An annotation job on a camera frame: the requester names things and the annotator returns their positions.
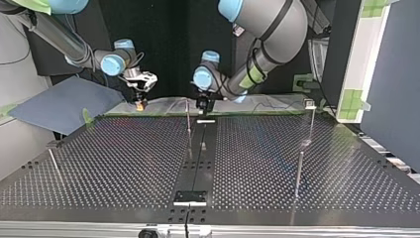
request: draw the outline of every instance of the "metal rod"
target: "metal rod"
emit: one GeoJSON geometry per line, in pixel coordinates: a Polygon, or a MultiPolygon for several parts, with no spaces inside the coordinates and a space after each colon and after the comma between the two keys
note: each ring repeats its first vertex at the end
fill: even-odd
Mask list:
{"type": "Polygon", "coordinates": [[[53,155],[53,150],[49,149],[49,152],[50,152],[50,156],[52,158],[53,166],[55,167],[56,170],[58,170],[58,164],[55,161],[55,156],[53,155]]]}
{"type": "Polygon", "coordinates": [[[187,119],[187,123],[188,123],[188,134],[191,135],[191,121],[190,121],[190,116],[189,116],[189,101],[188,98],[185,101],[185,111],[186,111],[186,119],[187,119]]]}
{"type": "Polygon", "coordinates": [[[66,55],[71,60],[83,60],[88,54],[85,43],[54,17],[35,13],[37,25],[33,26],[28,11],[16,15],[16,19],[33,32],[66,55]]]}
{"type": "Polygon", "coordinates": [[[304,152],[300,152],[299,161],[297,163],[296,190],[294,192],[296,198],[299,197],[299,187],[300,187],[300,178],[302,176],[303,157],[304,157],[304,152]]]}
{"type": "Polygon", "coordinates": [[[316,109],[312,110],[312,120],[311,120],[311,134],[312,134],[312,129],[314,128],[314,121],[315,121],[315,111],[316,109]]]}

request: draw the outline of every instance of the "mounting hole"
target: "mounting hole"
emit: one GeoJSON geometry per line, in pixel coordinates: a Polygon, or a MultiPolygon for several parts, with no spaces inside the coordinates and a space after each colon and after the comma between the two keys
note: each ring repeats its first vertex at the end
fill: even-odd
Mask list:
{"type": "Polygon", "coordinates": [[[158,238],[158,234],[152,230],[143,230],[139,233],[139,238],[158,238]]]}

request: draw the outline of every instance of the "gray robot arm segment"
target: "gray robot arm segment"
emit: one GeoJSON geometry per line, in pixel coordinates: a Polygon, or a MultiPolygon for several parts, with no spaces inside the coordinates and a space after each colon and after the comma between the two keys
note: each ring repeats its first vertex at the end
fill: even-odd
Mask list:
{"type": "Polygon", "coordinates": [[[221,0],[219,11],[260,39],[262,46],[250,49],[247,63],[231,78],[221,74],[214,63],[206,60],[208,53],[204,53],[194,83],[200,90],[217,91],[241,102],[250,88],[265,80],[267,73],[299,53],[307,33],[306,11],[300,0],[221,0]],[[211,83],[203,79],[204,68],[211,83]]]}
{"type": "Polygon", "coordinates": [[[69,63],[76,66],[101,69],[108,75],[115,76],[123,73],[131,62],[136,61],[136,51],[129,40],[116,42],[114,52],[93,52],[83,39],[52,16],[28,11],[15,16],[32,32],[63,53],[69,63]]]}

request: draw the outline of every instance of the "white wall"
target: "white wall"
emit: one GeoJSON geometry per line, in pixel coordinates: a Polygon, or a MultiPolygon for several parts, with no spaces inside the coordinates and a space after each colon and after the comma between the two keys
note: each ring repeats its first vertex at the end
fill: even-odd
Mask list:
{"type": "MultiPolygon", "coordinates": [[[[23,32],[19,23],[14,24],[23,32]]],[[[24,36],[0,14],[0,107],[21,103],[48,88],[46,80],[37,76],[31,56],[3,64],[23,58],[28,49],[24,36]]],[[[50,131],[10,117],[0,118],[0,179],[39,155],[51,140],[50,131]]]]}
{"type": "MultiPolygon", "coordinates": [[[[338,111],[341,110],[346,89],[362,90],[362,101],[367,101],[389,9],[389,6],[385,7],[381,17],[359,18],[338,111]]],[[[339,119],[339,121],[342,123],[361,123],[363,115],[364,111],[359,110],[356,120],[339,119]]]]}

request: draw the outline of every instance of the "black perforated table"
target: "black perforated table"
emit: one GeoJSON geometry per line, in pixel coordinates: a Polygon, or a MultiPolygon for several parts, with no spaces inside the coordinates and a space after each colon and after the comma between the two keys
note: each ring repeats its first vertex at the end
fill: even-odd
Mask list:
{"type": "Polygon", "coordinates": [[[99,118],[0,182],[0,220],[420,228],[420,186],[331,118],[213,119],[99,118]]]}

